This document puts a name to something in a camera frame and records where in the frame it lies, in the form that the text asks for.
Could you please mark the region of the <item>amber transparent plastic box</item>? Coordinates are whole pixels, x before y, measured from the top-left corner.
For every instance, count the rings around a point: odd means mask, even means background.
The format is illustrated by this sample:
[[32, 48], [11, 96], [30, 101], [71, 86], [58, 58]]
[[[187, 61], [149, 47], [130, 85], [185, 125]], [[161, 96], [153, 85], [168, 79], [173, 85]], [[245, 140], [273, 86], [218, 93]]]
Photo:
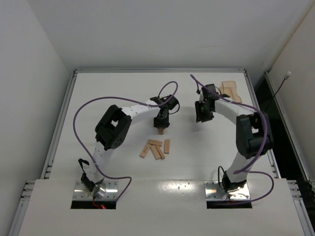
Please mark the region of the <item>amber transparent plastic box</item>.
[[220, 90], [223, 94], [231, 97], [235, 102], [242, 103], [242, 99], [237, 93], [237, 85], [235, 81], [223, 81]]

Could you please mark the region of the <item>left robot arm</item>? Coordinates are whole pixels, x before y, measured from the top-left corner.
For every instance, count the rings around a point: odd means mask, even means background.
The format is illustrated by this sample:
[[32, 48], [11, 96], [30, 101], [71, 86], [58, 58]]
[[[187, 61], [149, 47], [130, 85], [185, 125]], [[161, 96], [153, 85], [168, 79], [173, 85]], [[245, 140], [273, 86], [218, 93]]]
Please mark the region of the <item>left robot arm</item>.
[[180, 107], [178, 99], [172, 95], [166, 97], [152, 97], [146, 102], [138, 102], [132, 99], [116, 97], [118, 100], [125, 100], [135, 103], [135, 106], [120, 108], [117, 105], [111, 105], [105, 114], [102, 116], [100, 121], [95, 127], [95, 151], [91, 154], [83, 142], [80, 140], [76, 130], [76, 119], [79, 112], [87, 105], [94, 101], [106, 99], [106, 97], [100, 97], [92, 99], [83, 104], [75, 113], [72, 127], [74, 135], [91, 158], [96, 172], [99, 173], [102, 178], [99, 181], [91, 180], [88, 178], [86, 172], [83, 172], [81, 181], [89, 192], [93, 192], [99, 187], [99, 183], [103, 182], [105, 178], [111, 180], [128, 179], [129, 182], [123, 189], [124, 193], [129, 185], [131, 184], [131, 177], [110, 177], [106, 175], [102, 170], [101, 166], [110, 159], [113, 151], [117, 149], [125, 141], [129, 128], [138, 122], [145, 121], [152, 118], [154, 121], [154, 128], [166, 129], [169, 127], [169, 115], [170, 111], [176, 106]]

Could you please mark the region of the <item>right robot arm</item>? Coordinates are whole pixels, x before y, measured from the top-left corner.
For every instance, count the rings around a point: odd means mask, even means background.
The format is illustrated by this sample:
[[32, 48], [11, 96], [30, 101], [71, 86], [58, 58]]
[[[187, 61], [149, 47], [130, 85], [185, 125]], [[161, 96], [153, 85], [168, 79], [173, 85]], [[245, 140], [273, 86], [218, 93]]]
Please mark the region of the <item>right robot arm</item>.
[[273, 148], [274, 139], [268, 115], [234, 102], [228, 95], [219, 95], [216, 86], [209, 84], [197, 90], [196, 121], [207, 122], [218, 113], [236, 126], [237, 154], [231, 166], [223, 172], [221, 188], [225, 192], [241, 188], [247, 182], [252, 165]]

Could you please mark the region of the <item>wood block with text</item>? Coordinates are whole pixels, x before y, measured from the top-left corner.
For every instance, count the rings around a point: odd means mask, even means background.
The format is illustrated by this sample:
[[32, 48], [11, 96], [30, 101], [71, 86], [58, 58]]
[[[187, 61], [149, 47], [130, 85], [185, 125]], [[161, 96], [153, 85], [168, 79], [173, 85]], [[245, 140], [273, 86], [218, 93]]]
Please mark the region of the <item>wood block with text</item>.
[[145, 144], [144, 148], [142, 149], [140, 153], [140, 157], [145, 158], [150, 148], [151, 148], [150, 144]]

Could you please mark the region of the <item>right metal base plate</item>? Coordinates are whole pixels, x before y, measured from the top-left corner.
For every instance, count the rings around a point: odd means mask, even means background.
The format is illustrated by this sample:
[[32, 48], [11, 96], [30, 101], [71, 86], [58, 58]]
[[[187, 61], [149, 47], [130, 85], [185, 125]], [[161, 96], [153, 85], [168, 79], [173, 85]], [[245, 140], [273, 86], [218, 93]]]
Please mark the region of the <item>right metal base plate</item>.
[[205, 194], [206, 201], [208, 203], [217, 202], [243, 202], [251, 199], [248, 184], [246, 183], [243, 187], [238, 187], [234, 190], [225, 192], [222, 189], [217, 180], [205, 181]]

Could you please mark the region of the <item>metal base plate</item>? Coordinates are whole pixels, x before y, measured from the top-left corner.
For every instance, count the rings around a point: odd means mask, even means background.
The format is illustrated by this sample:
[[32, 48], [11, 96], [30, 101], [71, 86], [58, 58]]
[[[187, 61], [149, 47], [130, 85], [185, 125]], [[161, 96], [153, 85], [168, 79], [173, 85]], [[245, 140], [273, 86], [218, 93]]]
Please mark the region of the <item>metal base plate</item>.
[[225, 192], [222, 189], [217, 180], [205, 181], [205, 194], [206, 201], [208, 203], [217, 202], [243, 202], [251, 199], [248, 184], [246, 183], [243, 187], [238, 187], [234, 190]]
[[98, 201], [115, 201], [118, 196], [118, 182], [103, 181], [90, 192], [82, 182], [75, 184], [74, 201], [89, 201], [95, 198]]

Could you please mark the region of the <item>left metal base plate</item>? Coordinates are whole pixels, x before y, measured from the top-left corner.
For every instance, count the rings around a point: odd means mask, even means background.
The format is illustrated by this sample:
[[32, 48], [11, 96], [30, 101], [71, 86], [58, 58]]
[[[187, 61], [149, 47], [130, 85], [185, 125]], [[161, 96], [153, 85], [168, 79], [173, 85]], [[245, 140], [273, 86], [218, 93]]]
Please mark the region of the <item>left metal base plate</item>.
[[103, 181], [90, 192], [82, 182], [75, 184], [74, 201], [89, 201], [95, 198], [98, 201], [115, 201], [118, 196], [118, 182]]

